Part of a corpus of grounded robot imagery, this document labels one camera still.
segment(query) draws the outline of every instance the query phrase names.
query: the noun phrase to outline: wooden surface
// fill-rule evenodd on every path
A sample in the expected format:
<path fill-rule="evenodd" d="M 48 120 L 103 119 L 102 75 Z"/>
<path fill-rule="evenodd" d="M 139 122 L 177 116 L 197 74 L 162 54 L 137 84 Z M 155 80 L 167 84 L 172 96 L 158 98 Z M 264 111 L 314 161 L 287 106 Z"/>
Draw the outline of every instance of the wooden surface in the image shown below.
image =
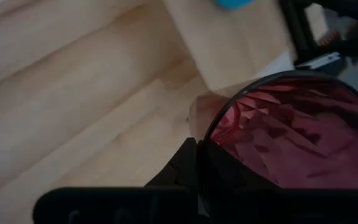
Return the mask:
<path fill-rule="evenodd" d="M 164 0 L 207 86 L 218 90 L 252 79 L 291 48 L 275 0 L 224 10 L 207 0 Z M 326 32 L 322 10 L 308 10 L 315 36 Z"/>
<path fill-rule="evenodd" d="M 57 187 L 148 182 L 190 136 L 204 80 L 244 81 L 288 50 L 256 2 L 0 0 L 0 223 L 31 223 Z"/>

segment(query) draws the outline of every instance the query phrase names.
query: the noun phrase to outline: blue object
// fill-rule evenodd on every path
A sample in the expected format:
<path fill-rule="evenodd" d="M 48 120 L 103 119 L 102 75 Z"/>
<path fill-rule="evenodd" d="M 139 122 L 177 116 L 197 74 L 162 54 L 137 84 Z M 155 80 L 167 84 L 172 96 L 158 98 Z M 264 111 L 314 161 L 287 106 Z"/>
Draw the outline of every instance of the blue object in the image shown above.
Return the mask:
<path fill-rule="evenodd" d="M 238 9 L 252 1 L 253 0 L 215 0 L 216 4 L 222 6 L 225 9 Z"/>

